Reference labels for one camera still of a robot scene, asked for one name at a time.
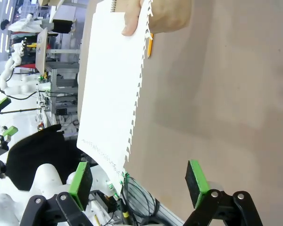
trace paper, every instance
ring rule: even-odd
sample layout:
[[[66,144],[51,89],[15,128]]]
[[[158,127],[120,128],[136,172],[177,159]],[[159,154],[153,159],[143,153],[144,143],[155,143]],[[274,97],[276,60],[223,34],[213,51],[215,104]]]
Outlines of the paper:
[[[82,115],[77,146],[107,173],[116,191],[122,189],[129,158],[135,110],[142,84],[142,63],[149,37],[151,1],[141,8],[138,27],[123,36],[124,13],[93,15]]]

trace screw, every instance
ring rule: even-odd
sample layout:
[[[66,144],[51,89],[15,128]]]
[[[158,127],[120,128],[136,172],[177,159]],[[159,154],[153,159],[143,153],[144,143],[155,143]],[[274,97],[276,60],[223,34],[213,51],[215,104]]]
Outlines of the screw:
[[[217,198],[218,197],[218,192],[212,192],[211,195],[212,195],[213,198]]]
[[[238,195],[238,199],[244,199],[244,195],[243,194],[239,194]]]

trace pencil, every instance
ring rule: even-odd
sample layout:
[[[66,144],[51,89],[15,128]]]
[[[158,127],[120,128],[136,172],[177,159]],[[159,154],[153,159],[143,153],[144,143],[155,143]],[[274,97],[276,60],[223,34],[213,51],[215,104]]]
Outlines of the pencil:
[[[154,35],[151,33],[152,39],[149,39],[149,44],[148,44],[148,58],[151,56],[152,52],[152,45],[153,45],[153,37]]]

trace finger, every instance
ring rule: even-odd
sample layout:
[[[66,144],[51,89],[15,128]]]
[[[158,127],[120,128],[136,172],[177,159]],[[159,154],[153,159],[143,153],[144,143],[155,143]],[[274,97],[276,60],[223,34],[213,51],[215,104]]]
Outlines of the finger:
[[[125,28],[122,31],[124,36],[131,36],[138,24],[138,17],[141,12],[140,0],[129,0],[125,12]]]

